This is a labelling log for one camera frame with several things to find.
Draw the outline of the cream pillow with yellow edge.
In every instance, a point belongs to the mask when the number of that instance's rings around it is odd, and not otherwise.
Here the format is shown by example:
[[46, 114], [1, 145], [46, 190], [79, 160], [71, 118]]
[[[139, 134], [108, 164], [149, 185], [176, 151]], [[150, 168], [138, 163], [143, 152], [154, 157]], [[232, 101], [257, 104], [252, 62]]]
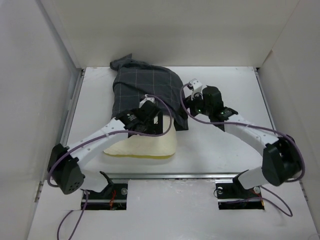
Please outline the cream pillow with yellow edge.
[[133, 135], [113, 144], [104, 153], [112, 157], [170, 158], [176, 153], [178, 142], [173, 118], [163, 116], [163, 130], [167, 133], [158, 137]]

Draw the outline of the dark plaid pillowcase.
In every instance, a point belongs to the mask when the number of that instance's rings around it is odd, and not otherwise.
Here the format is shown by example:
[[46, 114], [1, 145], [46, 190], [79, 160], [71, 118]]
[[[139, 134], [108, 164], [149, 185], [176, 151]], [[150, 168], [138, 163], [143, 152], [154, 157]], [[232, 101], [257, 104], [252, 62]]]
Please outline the dark plaid pillowcase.
[[135, 60], [131, 54], [111, 61], [109, 67], [116, 71], [112, 84], [112, 117], [124, 110], [138, 108], [145, 95], [153, 95], [170, 108], [176, 131], [189, 129], [188, 121], [179, 115], [180, 90], [184, 84], [175, 72], [166, 67]]

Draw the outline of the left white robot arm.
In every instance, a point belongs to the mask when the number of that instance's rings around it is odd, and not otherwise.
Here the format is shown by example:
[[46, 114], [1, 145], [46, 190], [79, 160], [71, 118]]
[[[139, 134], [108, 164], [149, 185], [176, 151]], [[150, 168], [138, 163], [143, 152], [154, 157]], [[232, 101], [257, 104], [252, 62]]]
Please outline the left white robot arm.
[[48, 184], [59, 188], [64, 195], [81, 189], [95, 192], [103, 199], [109, 197], [114, 189], [110, 177], [103, 171], [85, 172], [84, 167], [105, 149], [133, 135], [163, 135], [163, 113], [153, 97], [146, 97], [138, 108], [122, 111], [77, 143], [54, 146], [47, 167]]

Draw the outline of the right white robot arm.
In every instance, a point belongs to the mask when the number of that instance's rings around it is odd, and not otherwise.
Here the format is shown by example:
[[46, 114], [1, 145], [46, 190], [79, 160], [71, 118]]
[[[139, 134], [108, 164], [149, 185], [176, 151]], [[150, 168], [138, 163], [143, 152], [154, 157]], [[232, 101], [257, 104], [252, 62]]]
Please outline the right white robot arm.
[[203, 87], [199, 81], [193, 80], [183, 85], [181, 94], [185, 88], [191, 91], [190, 96], [180, 98], [186, 115], [202, 124], [205, 121], [197, 119], [197, 115], [208, 117], [206, 124], [237, 137], [262, 157], [261, 166], [245, 170], [233, 178], [231, 190], [235, 196], [243, 197], [254, 187], [266, 184], [278, 187], [302, 179], [305, 162], [292, 137], [245, 120], [236, 110], [224, 105], [217, 87]]

